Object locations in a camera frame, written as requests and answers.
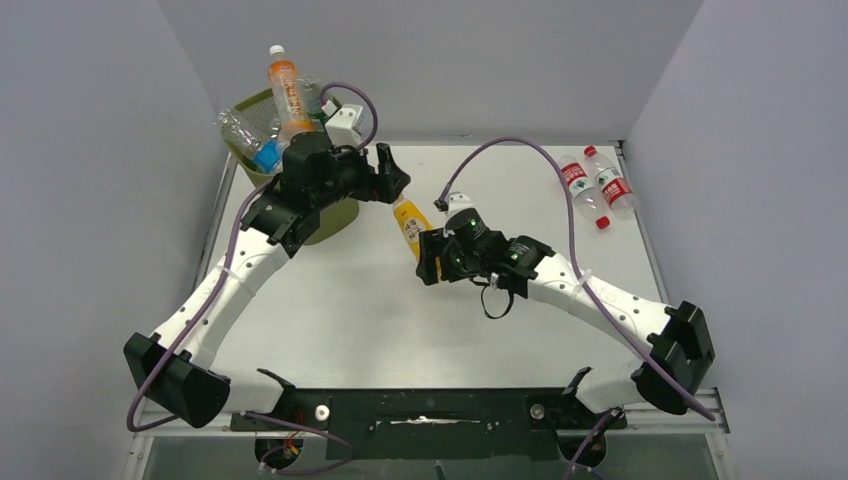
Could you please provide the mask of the yellow juice bottle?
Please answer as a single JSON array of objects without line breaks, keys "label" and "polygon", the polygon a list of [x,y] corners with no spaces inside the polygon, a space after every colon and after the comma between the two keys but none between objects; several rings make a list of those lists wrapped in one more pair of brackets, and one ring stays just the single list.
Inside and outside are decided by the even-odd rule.
[{"label": "yellow juice bottle", "polygon": [[392,204],[392,213],[404,241],[414,256],[414,273],[417,273],[423,251],[422,234],[431,230],[432,225],[418,206],[404,195]]}]

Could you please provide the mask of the orange label tea bottle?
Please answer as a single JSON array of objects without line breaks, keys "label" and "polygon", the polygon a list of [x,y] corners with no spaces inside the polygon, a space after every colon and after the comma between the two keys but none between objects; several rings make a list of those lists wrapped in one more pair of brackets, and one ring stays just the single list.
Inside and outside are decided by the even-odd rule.
[{"label": "orange label tea bottle", "polygon": [[314,128],[298,82],[297,67],[287,57],[282,45],[272,45],[269,54],[271,63],[267,77],[280,122],[278,138],[290,141],[301,133],[312,132]]}]

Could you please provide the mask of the dark green label bottle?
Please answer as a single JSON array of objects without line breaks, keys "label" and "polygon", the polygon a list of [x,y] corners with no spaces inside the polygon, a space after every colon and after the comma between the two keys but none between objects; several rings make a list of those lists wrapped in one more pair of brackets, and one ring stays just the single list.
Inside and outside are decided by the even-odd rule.
[{"label": "dark green label bottle", "polygon": [[304,77],[301,79],[301,87],[306,101],[305,109],[313,128],[316,131],[324,131],[324,124],[328,120],[328,116],[322,110],[321,83],[315,78]]}]

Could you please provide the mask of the blue label water bottle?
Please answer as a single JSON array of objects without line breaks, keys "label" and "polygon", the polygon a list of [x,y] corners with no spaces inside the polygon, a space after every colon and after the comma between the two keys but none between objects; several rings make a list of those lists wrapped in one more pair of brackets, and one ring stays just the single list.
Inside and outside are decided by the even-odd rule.
[{"label": "blue label water bottle", "polygon": [[217,125],[222,139],[233,151],[249,160],[257,172],[273,175],[281,171],[282,160],[276,141],[257,129],[240,112],[221,110],[217,114]]}]

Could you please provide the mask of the red label bottle red cap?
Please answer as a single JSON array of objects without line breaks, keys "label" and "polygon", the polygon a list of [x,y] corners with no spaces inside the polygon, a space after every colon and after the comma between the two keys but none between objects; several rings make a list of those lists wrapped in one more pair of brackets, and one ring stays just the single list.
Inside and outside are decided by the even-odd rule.
[{"label": "red label bottle red cap", "polygon": [[598,230],[607,229],[610,219],[606,203],[583,165],[574,156],[563,155],[557,160],[557,166],[566,180],[572,204],[578,213]]}]

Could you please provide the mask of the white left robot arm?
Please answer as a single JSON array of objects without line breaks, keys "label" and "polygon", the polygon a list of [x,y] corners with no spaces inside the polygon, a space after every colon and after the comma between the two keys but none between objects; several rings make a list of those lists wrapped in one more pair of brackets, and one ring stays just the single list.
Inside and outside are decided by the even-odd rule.
[{"label": "white left robot arm", "polygon": [[319,229],[321,215],[347,199],[394,203],[410,183],[388,145],[368,162],[363,106],[324,107],[323,132],[295,135],[282,169],[240,205],[223,257],[152,334],[133,334],[124,355],[136,386],[126,425],[132,432],[174,420],[200,428],[222,413],[272,411],[291,385],[266,368],[218,373],[212,365],[232,326],[262,286]]}]

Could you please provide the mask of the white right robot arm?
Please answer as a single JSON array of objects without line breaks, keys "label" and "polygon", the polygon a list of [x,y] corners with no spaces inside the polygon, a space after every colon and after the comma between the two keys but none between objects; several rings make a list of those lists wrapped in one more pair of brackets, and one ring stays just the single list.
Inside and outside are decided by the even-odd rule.
[{"label": "white right robot arm", "polygon": [[629,348],[614,369],[580,370],[562,400],[564,417],[585,427],[614,407],[646,402],[660,411],[714,416],[695,396],[715,359],[703,310],[629,293],[575,267],[564,254],[526,235],[486,225],[460,192],[445,203],[443,227],[422,231],[416,274],[426,285],[469,280],[555,307]]}]

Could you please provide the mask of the green plastic mesh bin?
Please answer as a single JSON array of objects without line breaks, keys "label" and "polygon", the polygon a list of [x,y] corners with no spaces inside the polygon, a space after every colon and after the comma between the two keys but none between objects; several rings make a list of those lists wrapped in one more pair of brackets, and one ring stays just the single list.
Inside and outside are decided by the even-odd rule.
[{"label": "green plastic mesh bin", "polygon": [[[262,91],[234,107],[221,109],[217,114],[216,124],[222,136],[224,135],[224,126],[221,124],[221,120],[227,113],[232,113],[250,133],[259,135],[260,132],[263,132],[269,139],[276,139],[279,132],[279,117],[270,89]],[[238,149],[235,143],[227,140],[224,136],[223,139],[231,156],[254,187],[260,186],[273,178],[272,175],[257,170],[252,161]],[[359,211],[360,204],[354,199],[342,200],[323,210],[320,213],[319,228],[306,240],[305,244],[307,246],[316,245],[339,233],[358,217]]]}]

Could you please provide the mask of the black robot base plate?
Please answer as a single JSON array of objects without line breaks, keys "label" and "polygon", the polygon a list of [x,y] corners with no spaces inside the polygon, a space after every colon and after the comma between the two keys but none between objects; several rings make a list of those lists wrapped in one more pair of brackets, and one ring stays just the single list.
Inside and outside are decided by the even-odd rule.
[{"label": "black robot base plate", "polygon": [[553,461],[567,451],[567,436],[599,418],[563,387],[297,389],[264,419],[235,414],[230,427],[285,432],[297,423],[328,432],[327,460]]}]

